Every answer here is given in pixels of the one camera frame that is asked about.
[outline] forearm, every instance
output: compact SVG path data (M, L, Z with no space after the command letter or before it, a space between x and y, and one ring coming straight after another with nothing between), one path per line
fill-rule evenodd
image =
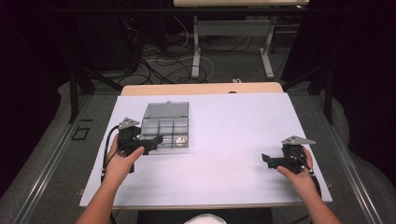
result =
M318 195L310 195L304 198L303 201L314 224L341 223Z
M96 191L77 223L107 224L117 189L117 187L104 182Z

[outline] gray carpet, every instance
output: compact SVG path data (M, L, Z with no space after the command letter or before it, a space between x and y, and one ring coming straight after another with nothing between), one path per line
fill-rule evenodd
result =
M235 43L239 43L244 37L210 38L210 48L230 49ZM276 80L280 80L282 69L292 45L293 35L280 35L276 40L276 52L270 55L270 60L275 71ZM251 47L245 51L218 52L204 50L202 56L208 58L215 67L213 76L209 82L232 82L233 78L239 77L243 82L270 81L263 74L262 61L257 50L259 41L253 38ZM179 46L174 46L171 50L179 53L187 52ZM147 57L147 60L156 59L157 56ZM182 65L161 66L150 63L162 74L172 74L169 79L177 82L180 77L186 77L188 73L182 69ZM191 64L191 60L186 60L184 64ZM208 74L211 73L210 63L202 60L201 66ZM136 74L146 74L147 69L139 68ZM117 78L122 73L107 73L107 76ZM131 76L125 78L121 84L136 84L141 82L142 77ZM110 118L113 105L118 92L114 92L109 87L100 82L94 82L97 92L94 96L80 96L81 102L86 102L87 107L81 112L75 129L89 128L85 140L72 141L73 136L69 136L70 141L66 141L64 151L59 156L59 162L54 164L54 172L51 174L48 184L43 186L43 191L37 195L36 203L30 203L31 213L25 214L25 218L18 216L30 190L34 186L36 179L41 172L46 169L47 161L51 158L52 152L57 148L58 143L64 136L69 119L68 85L62 86L59 91L63 96L61 107L56 118L51 123L37 145L29 161L16 177L15 181L0 200L0 221L1 223L12 223L16 217L27 223L73 223L83 211L78 207L80 196L77 195L79 189L85 188L91 168L96 157L97 148L105 134L108 119ZM318 164L326 180L332 183L330 192L334 202L330 208L344 223L367 223L366 216L361 211L361 206L356 198L353 188L344 173L340 161L334 152L334 142L329 137L328 130L321 118L320 111L315 107L312 97L308 96L305 90L306 83L296 86L290 90L290 99L296 109L300 122L303 125L308 138L317 141L312 146ZM343 115L342 107L334 103L335 129L347 145L348 130L347 120ZM364 182L367 192L372 196L377 212L381 215L384 223L396 223L396 216L393 213L395 202L395 189L388 180L371 164L353 157L358 167L358 171ZM274 223L290 223L299 217L307 214L303 206L277 207L273 208ZM117 215L119 223L134 223L136 212L120 211Z

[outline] person's right arm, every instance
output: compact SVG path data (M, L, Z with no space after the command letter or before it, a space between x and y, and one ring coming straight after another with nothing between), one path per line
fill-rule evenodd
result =
M304 148L304 152L308 166L313 168L311 154L306 150L306 148ZM278 166L277 170L290 181L291 185L294 187L308 209L309 216L313 223L341 223L332 210L330 210L326 203L324 203L319 197L314 181L312 180L307 168L297 175L282 166Z

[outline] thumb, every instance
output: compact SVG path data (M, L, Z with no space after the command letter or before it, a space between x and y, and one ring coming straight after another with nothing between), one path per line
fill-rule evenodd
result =
M144 147L139 147L131 155L129 155L126 159L132 164L135 161L137 161L137 159L139 159L139 157L141 155L143 155L144 151L145 151Z
M289 180L291 180L295 176L294 173L292 173L290 170L288 170L287 168L285 168L283 166L278 166L277 171Z

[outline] person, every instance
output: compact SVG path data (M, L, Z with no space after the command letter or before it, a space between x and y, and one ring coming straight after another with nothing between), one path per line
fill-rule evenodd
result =
M117 153L117 148L118 135L114 137L110 151L107 153L108 165L105 179L93 195L87 208L79 217L76 222L77 224L107 224L119 186L128 175L132 164L134 164L144 152L144 148L139 147L128 157L123 157L121 154ZM304 153L307 165L313 168L311 154L306 148L304 148ZM308 169L304 168L304 170L297 175L282 166L278 166L277 171L289 180L308 209L313 223L341 223L332 210L330 210L319 197Z

